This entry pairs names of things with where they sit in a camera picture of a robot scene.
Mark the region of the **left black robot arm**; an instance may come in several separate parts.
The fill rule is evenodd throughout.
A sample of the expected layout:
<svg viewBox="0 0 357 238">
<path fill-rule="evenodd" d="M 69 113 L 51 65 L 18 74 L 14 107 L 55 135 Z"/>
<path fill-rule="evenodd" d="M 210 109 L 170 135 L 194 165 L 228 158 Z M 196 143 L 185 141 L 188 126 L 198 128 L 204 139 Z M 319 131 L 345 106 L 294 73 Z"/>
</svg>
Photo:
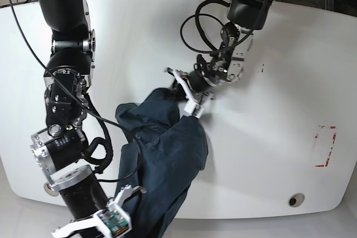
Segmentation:
<svg viewBox="0 0 357 238">
<path fill-rule="evenodd" d="M 175 79 L 171 91 L 177 100 L 185 102 L 185 114 L 200 118 L 206 104 L 214 97 L 214 87 L 240 80 L 245 55 L 253 44 L 253 32 L 263 28 L 273 1 L 206 0 L 199 4 L 191 18 L 209 50 L 197 51 L 196 63 L 191 72 L 171 68 L 165 70 Z M 219 47 L 208 40 L 200 23 L 200 18 L 204 16 L 201 10 L 209 4 L 228 8 L 228 22 L 221 25 Z"/>
</svg>

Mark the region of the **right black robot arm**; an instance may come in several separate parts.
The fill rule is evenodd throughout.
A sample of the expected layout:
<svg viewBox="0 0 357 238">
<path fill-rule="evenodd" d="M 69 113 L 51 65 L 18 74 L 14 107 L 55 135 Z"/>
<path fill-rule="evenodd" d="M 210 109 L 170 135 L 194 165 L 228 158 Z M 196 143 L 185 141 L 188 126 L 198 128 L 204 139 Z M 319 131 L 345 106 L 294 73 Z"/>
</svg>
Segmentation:
<svg viewBox="0 0 357 238">
<path fill-rule="evenodd" d="M 87 115 L 98 117 L 88 89 L 94 72 L 95 33 L 86 0 L 39 0 L 52 30 L 51 55 L 45 67 L 46 126 L 35 133 L 31 150 L 49 191 L 58 193 L 73 220 L 53 237 L 125 237 L 132 220 L 122 204 L 141 186 L 124 186 L 115 198 L 104 193 L 97 175 L 113 158 L 112 141 L 102 118 L 104 135 L 88 141 Z"/>
</svg>

